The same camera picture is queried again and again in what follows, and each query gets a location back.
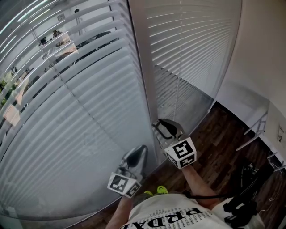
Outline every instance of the dark wood floor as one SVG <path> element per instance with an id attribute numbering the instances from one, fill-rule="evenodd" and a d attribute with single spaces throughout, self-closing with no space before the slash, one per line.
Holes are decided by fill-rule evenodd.
<path id="1" fill-rule="evenodd" d="M 253 133 L 243 135 L 246 130 L 247 127 L 232 113 L 219 104 L 215 104 L 211 113 L 191 135 L 198 151 L 198 160 L 193 166 L 217 194 L 227 193 L 235 188 L 238 181 L 231 179 L 231 175 L 245 159 L 253 162 L 258 168 L 267 161 L 269 148 L 260 139 L 239 152 L 235 151 L 238 146 L 252 137 Z M 184 182 L 185 179 L 181 171 L 166 161 L 145 181 L 138 194 L 145 190 L 156 193 L 159 185 L 164 185 L 169 191 L 183 191 Z M 272 207 L 267 212 L 260 214 L 267 229 L 277 228 L 286 214 L 286 195 L 283 194 L 285 188 L 286 175 L 276 172 L 268 179 L 256 197 L 257 208 L 260 211 L 268 209 L 271 205 L 269 198 L 274 198 L 277 195 Z M 117 204 L 114 203 L 99 214 L 71 228 L 104 229 Z"/>

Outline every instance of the window blind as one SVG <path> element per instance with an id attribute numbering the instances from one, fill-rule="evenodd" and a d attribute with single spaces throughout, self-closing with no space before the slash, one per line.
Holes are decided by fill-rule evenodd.
<path id="1" fill-rule="evenodd" d="M 241 1 L 145 0 L 159 118 L 190 133 L 207 114 L 236 39 Z"/>
<path id="2" fill-rule="evenodd" d="M 67 3 L 15 20 L 0 55 L 0 198 L 19 218 L 101 210 L 118 198 L 106 188 L 111 172 L 138 145 L 149 149 L 146 174 L 156 167 L 126 2 Z"/>

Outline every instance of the fiducial marker cube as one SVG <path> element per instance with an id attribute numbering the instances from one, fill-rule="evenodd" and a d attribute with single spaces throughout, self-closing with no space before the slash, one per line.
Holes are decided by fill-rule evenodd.
<path id="1" fill-rule="evenodd" d="M 108 189 L 128 198 L 134 196 L 140 187 L 141 184 L 137 180 L 116 173 L 111 174 L 107 185 Z"/>
<path id="2" fill-rule="evenodd" d="M 165 149 L 165 153 L 167 159 L 179 169 L 197 160 L 197 151 L 190 137 L 169 146 Z"/>

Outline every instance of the forearm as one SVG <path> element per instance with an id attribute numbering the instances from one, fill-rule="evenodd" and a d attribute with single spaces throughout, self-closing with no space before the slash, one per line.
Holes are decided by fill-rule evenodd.
<path id="1" fill-rule="evenodd" d="M 125 223 L 128 222 L 129 214 L 132 210 L 133 198 L 129 199 L 123 196 L 119 202 L 119 205 L 109 221 L 105 229 L 119 229 Z"/>
<path id="2" fill-rule="evenodd" d="M 182 169 L 182 172 L 187 180 L 189 187 L 193 195 L 211 196 L 216 193 L 203 181 L 203 179 L 197 174 L 196 170 L 191 166 L 187 166 Z M 218 198 L 215 199 L 196 199 L 196 201 L 203 207 L 213 209 L 220 203 Z"/>

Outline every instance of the black lettering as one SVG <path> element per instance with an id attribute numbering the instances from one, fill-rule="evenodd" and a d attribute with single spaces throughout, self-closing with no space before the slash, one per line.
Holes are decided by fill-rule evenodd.
<path id="1" fill-rule="evenodd" d="M 191 216 L 191 215 L 198 214 L 198 213 L 202 213 L 202 212 L 198 210 L 197 208 L 192 208 L 190 211 L 186 212 L 186 215 Z"/>
<path id="2" fill-rule="evenodd" d="M 144 229 L 142 226 L 147 222 L 147 220 L 145 220 L 143 223 L 139 224 L 139 223 L 133 223 L 134 226 L 137 228 L 137 229 Z"/>
<path id="3" fill-rule="evenodd" d="M 162 227 L 162 226 L 164 226 L 162 219 L 163 219 L 163 218 L 160 217 L 160 218 L 155 218 L 155 219 L 153 219 L 153 220 L 150 220 L 150 221 L 148 222 L 148 226 L 149 226 L 149 227 Z"/>
<path id="4" fill-rule="evenodd" d="M 129 226 L 129 224 L 126 224 L 125 226 L 121 227 L 120 229 L 127 229 L 128 226 Z"/>
<path id="5" fill-rule="evenodd" d="M 170 223 L 170 224 L 175 223 L 175 222 L 177 222 L 178 220 L 181 220 L 181 219 L 183 218 L 181 212 L 175 212 L 174 215 L 168 215 L 168 216 L 166 216 L 166 217 L 169 217 L 169 218 L 168 218 L 168 223 Z"/>

